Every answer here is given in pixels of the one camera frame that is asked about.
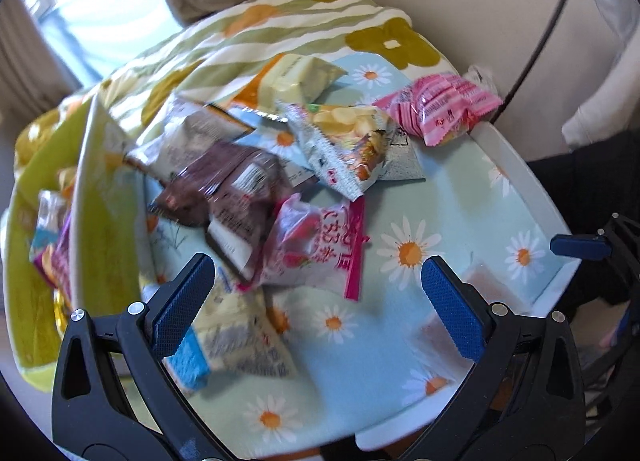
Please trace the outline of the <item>yellow gold snack bag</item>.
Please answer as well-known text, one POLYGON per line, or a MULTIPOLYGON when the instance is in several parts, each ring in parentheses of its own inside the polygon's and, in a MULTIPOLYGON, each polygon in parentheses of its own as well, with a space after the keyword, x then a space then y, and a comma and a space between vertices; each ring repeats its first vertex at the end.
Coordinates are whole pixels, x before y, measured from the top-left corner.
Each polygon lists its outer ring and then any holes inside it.
POLYGON ((70 314, 73 311, 73 307, 70 306, 70 302, 64 292, 58 288, 54 288, 52 291, 52 303, 55 329, 56 332, 58 332, 60 339, 62 339, 68 325, 68 320, 70 320, 70 314))

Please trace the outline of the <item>purple chips bag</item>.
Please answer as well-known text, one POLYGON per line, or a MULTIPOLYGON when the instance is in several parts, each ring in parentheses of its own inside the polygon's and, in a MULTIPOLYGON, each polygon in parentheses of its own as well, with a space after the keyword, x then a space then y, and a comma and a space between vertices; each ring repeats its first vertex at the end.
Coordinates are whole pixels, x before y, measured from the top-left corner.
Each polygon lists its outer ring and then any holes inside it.
POLYGON ((62 290, 73 307, 70 289, 70 214, 65 216, 55 244, 50 244, 43 252, 42 265, 51 285, 62 290))

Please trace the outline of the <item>white blue snack bag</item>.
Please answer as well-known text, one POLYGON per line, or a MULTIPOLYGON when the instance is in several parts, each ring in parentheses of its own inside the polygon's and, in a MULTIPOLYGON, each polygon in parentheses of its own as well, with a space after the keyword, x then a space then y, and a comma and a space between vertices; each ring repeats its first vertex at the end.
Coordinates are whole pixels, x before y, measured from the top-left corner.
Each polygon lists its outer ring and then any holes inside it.
POLYGON ((67 213, 67 201, 61 193, 41 190, 38 201, 36 228, 29 247, 31 261, 34 261, 48 245, 58 242, 67 213))

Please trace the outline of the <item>yellow popcorn snack bag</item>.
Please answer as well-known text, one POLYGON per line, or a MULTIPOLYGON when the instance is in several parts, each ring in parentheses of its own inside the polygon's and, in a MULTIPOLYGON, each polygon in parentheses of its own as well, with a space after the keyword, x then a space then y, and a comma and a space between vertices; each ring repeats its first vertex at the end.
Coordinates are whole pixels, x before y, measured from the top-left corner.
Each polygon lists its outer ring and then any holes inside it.
POLYGON ((72 201, 77 177, 77 167, 70 166, 58 171, 58 193, 67 202, 72 201))

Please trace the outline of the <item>green cardboard box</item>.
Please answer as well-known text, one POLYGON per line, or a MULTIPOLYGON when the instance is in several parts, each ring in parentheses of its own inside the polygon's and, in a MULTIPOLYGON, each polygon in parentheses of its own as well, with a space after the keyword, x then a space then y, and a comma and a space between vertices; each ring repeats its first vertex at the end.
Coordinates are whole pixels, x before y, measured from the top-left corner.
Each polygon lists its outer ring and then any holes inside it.
POLYGON ((44 132, 18 171, 3 247, 13 357, 38 391, 53 387, 62 338, 76 309, 116 314, 137 299, 153 265, 144 180, 127 166, 131 140, 98 98, 44 132))

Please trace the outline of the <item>cream blue snack bag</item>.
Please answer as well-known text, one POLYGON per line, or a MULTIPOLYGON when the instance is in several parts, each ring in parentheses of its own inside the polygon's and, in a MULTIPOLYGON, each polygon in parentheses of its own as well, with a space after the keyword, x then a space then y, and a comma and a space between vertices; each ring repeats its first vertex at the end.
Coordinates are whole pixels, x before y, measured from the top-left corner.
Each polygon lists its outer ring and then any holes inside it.
POLYGON ((180 389, 204 389, 210 374, 295 377, 293 358, 267 316, 262 290, 242 292, 219 268, 215 282, 174 355, 164 366, 180 389))

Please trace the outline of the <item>pink snack packet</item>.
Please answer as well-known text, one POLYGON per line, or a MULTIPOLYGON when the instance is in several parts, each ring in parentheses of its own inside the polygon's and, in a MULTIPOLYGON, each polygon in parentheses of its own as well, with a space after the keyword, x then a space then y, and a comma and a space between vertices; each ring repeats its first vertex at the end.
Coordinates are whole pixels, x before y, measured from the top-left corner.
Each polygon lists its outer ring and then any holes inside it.
POLYGON ((434 148, 473 129, 503 100, 454 73, 420 77, 375 101, 408 135, 434 148))

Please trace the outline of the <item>brown chocolate snack bag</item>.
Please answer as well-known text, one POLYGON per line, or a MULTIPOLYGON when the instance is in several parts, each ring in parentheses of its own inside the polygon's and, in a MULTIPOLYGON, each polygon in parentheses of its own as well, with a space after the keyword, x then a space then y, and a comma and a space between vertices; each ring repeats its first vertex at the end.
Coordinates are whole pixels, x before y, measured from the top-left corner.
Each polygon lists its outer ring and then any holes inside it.
POLYGON ((216 253, 248 282, 276 208, 292 193, 277 155, 217 141, 157 195, 150 209, 180 225, 204 228, 216 253))

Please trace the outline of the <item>strawberry pink snack bag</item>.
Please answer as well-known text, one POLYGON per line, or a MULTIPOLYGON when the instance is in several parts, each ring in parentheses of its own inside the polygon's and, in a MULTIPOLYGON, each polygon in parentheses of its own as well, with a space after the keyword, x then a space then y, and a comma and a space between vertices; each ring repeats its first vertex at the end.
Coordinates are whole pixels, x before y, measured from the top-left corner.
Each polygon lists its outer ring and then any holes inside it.
POLYGON ((239 289, 305 287, 359 301, 365 208, 362 196, 321 207, 292 194, 278 206, 253 279, 239 289))

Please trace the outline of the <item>white chips cartoon bag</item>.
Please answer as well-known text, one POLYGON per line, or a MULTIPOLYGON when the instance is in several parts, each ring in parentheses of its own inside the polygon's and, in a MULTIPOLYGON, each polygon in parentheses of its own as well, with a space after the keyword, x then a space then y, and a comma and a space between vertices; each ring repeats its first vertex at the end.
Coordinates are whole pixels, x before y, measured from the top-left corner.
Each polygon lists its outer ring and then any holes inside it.
POLYGON ((307 163, 344 198, 361 198, 386 163, 397 124, 377 106, 277 103, 307 163))

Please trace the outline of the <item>silver brown snack bag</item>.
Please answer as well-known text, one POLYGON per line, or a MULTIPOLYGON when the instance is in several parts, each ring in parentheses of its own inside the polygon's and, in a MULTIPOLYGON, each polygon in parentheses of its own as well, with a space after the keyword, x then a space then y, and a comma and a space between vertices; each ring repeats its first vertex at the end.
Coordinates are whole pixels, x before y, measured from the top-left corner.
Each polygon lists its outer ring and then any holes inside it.
POLYGON ((216 141, 233 141, 253 132, 218 106, 205 106, 173 92, 160 108, 157 136, 137 143, 124 162, 168 184, 216 141))

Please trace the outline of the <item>beige left curtain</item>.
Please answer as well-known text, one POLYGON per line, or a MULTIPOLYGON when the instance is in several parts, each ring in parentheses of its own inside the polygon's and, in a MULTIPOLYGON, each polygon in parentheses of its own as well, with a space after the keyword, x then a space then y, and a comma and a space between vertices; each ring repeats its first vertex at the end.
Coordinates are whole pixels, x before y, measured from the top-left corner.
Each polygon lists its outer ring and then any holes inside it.
POLYGON ((22 0, 1 1, 1 114, 33 120, 80 82, 44 39, 22 0))

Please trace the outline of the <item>pale yellow snack bag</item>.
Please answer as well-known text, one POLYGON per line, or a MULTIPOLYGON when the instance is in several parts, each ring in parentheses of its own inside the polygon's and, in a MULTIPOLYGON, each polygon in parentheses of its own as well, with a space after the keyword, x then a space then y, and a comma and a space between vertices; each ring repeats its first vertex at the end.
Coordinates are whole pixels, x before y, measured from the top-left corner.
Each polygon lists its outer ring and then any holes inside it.
POLYGON ((231 108, 277 114, 281 103, 312 103, 347 72, 302 54, 277 54, 230 100, 231 108))

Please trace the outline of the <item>floral green striped duvet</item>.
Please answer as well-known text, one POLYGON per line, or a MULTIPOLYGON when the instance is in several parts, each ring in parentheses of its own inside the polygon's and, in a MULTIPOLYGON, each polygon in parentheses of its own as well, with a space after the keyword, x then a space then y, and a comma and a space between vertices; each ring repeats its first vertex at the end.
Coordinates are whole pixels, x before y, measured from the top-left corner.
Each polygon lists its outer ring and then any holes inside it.
POLYGON ((277 54, 335 61, 372 52, 408 77, 449 71, 448 59, 416 31, 408 13, 373 0, 247 0, 198 21, 99 80, 67 94, 17 137, 21 174, 88 97, 131 136, 140 135, 172 90, 194 100, 227 100, 277 54))

